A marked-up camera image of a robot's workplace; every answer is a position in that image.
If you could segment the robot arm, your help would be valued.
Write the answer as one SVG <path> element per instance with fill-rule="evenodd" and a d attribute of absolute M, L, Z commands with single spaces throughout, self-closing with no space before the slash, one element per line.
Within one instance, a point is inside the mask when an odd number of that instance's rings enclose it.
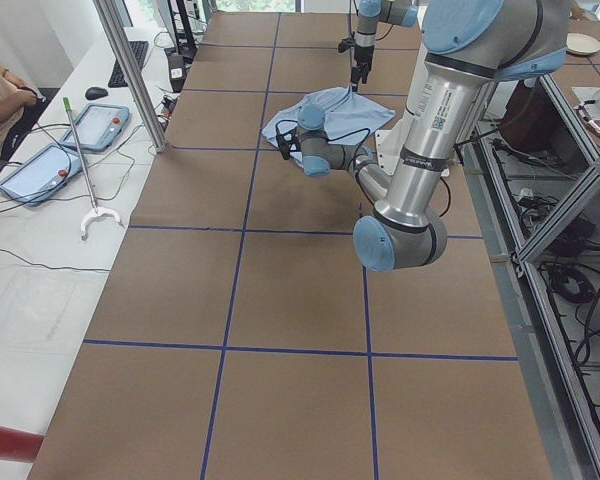
<path fill-rule="evenodd" d="M 300 108 L 275 127 L 284 159 L 301 155 L 309 177 L 350 173 L 373 205 L 359 219 L 353 242 L 373 271 L 420 267 L 444 252 L 447 232 L 429 203 L 470 110 L 487 83 L 524 80 L 559 69 L 566 56 L 567 1 L 432 1 L 422 25 L 423 84 L 408 94 L 407 121 L 397 165 L 387 174 L 361 145 L 337 145 L 325 131 L 326 112 Z"/>
<path fill-rule="evenodd" d="M 419 1 L 360 1 L 357 9 L 357 26 L 338 44 L 338 52 L 353 50 L 350 67 L 350 89 L 357 92 L 360 83 L 366 84 L 372 70 L 373 54 L 378 39 L 380 23 L 390 26 L 412 27 L 418 16 Z"/>

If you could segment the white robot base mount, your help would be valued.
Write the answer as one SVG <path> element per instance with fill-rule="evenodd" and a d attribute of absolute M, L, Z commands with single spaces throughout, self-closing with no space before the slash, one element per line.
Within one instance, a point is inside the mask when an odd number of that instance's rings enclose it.
<path fill-rule="evenodd" d="M 417 107 L 420 103 L 424 85 L 428 79 L 427 68 L 424 64 L 427 49 L 420 45 L 413 77 L 404 107 L 404 114 L 391 130 L 379 130 L 376 133 L 376 148 L 378 161 L 382 168 L 392 174 L 398 164 L 399 154 L 410 131 Z"/>

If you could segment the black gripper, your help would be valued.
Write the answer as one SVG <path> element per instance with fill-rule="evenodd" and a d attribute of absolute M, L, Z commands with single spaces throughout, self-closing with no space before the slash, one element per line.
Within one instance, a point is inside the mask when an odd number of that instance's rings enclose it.
<path fill-rule="evenodd" d="M 338 44 L 338 52 L 354 49 L 354 62 L 351 67 L 350 85 L 353 92 L 357 92 L 360 84 L 366 84 L 368 75 L 372 69 L 373 53 L 375 48 L 376 34 L 364 34 L 356 32 L 342 39 Z"/>
<path fill-rule="evenodd" d="M 299 135 L 296 127 L 286 132 L 276 128 L 275 139 L 277 143 L 277 149 L 283 159 L 290 159 L 293 153 L 301 152 Z"/>

